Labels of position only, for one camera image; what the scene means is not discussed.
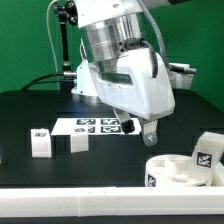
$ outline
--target black cable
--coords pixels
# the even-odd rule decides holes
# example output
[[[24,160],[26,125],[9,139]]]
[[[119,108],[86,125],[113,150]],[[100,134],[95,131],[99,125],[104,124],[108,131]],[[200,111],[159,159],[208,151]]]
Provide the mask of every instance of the black cable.
[[[146,40],[141,40],[141,43],[148,47],[149,50],[150,50],[150,54],[151,54],[151,57],[152,57],[152,60],[153,60],[153,72],[152,72],[152,77],[153,78],[156,78],[156,76],[158,75],[158,60],[157,60],[157,57],[156,57],[156,52],[154,50],[154,48],[151,46],[151,44],[146,41]]]
[[[30,86],[34,85],[34,83],[44,80],[44,79],[48,79],[48,78],[52,78],[52,77],[57,77],[57,76],[64,76],[63,73],[56,73],[56,74],[49,74],[49,75],[43,75],[41,77],[38,77],[34,80],[32,80],[29,84],[25,85],[21,90],[26,91],[29,89]]]
[[[24,86],[21,90],[22,91],[27,91],[33,85],[48,84],[48,83],[62,83],[62,82],[71,82],[71,80],[33,82],[33,83],[29,83],[28,85]]]
[[[43,80],[43,79],[48,79],[48,78],[57,77],[57,76],[63,76],[63,73],[55,73],[55,74],[43,75],[41,77],[38,77],[38,78],[34,79],[30,83],[32,83],[32,82],[38,82],[38,81]]]

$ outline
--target cable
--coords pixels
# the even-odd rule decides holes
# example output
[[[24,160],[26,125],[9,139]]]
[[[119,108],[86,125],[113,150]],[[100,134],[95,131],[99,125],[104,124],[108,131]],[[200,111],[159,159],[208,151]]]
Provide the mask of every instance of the cable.
[[[38,81],[43,80],[43,79],[48,79],[48,78],[57,77],[57,76],[64,76],[64,75],[63,75],[63,73],[44,75],[44,76],[41,76],[41,77],[38,77],[38,78],[32,80],[30,83],[38,82]]]
[[[143,12],[145,13],[146,18],[148,19],[148,21],[152,25],[152,28],[153,28],[153,30],[156,34],[157,40],[158,40],[160,54],[161,54],[161,57],[163,59],[163,62],[165,64],[166,68],[170,69],[170,64],[169,64],[169,61],[168,61],[168,57],[167,57],[167,54],[166,54],[166,48],[165,48],[165,44],[164,44],[163,37],[162,37],[162,34],[160,32],[160,29],[159,29],[155,19],[153,18],[151,13],[146,8],[143,1],[142,0],[137,0],[137,2],[139,4],[139,6],[142,8]]]
[[[57,57],[56,57],[56,53],[55,53],[55,48],[54,48],[54,44],[53,44],[53,40],[52,40],[52,35],[51,35],[51,31],[50,31],[50,9],[51,9],[51,6],[55,2],[58,2],[58,0],[53,0],[49,4],[49,6],[47,8],[46,23],[47,23],[47,33],[48,33],[48,37],[49,37],[49,40],[50,40],[51,50],[52,50],[53,58],[54,58],[55,72],[58,73],[58,61],[57,61]]]
[[[27,90],[28,90],[31,86],[33,86],[33,85],[48,84],[48,83],[62,83],[62,82],[71,82],[71,80],[33,82],[33,83],[29,83],[28,85],[24,86],[21,90],[22,90],[22,91],[27,91]]]
[[[150,54],[151,54],[151,57],[152,57],[152,60],[153,60],[152,77],[156,78],[156,76],[158,75],[158,60],[157,60],[157,57],[156,57],[156,52],[155,52],[154,48],[151,46],[151,44],[149,42],[147,42],[146,40],[141,40],[141,44],[145,45],[150,50]]]
[[[29,84],[25,85],[21,90],[23,91],[26,91],[28,90],[28,88],[32,85],[35,85],[35,83],[37,83],[38,81],[40,80],[43,80],[43,79],[48,79],[48,78],[52,78],[52,77],[57,77],[57,76],[63,76],[62,73],[57,73],[57,74],[50,74],[50,75],[44,75],[44,76],[41,76],[39,78],[36,78],[34,79],[33,81],[31,81]]]

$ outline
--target white plastic housing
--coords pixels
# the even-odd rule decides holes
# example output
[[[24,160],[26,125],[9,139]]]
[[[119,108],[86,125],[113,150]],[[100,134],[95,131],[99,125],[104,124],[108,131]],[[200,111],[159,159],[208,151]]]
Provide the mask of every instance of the white plastic housing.
[[[153,62],[149,50],[137,49],[128,53],[128,57],[118,59],[117,73],[130,75],[133,85],[104,81],[97,67],[90,65],[101,101],[147,120],[157,120],[171,114],[175,102],[161,57],[157,54],[158,75],[153,78]]]
[[[72,89],[73,94],[83,96],[97,96],[95,86],[89,71],[89,63],[86,59],[77,68],[77,86]]]

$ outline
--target white block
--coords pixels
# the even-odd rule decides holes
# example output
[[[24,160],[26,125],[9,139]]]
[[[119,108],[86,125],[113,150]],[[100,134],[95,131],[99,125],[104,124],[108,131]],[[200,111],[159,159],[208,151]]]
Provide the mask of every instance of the white block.
[[[218,187],[117,188],[117,215],[223,214]]]
[[[78,200],[80,217],[117,215],[116,187],[82,188]]]
[[[0,217],[77,216],[76,189],[1,189]]]
[[[33,157],[51,157],[51,138],[48,129],[31,129]]]
[[[76,128],[70,136],[71,153],[89,151],[88,128]]]

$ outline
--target white cylindrical container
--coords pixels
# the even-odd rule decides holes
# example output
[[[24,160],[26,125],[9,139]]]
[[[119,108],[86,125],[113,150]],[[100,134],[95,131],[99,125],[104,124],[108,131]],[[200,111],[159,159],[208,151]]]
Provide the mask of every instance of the white cylindrical container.
[[[206,180],[189,176],[186,170],[191,157],[181,155],[156,156],[146,163],[146,187],[206,186]]]

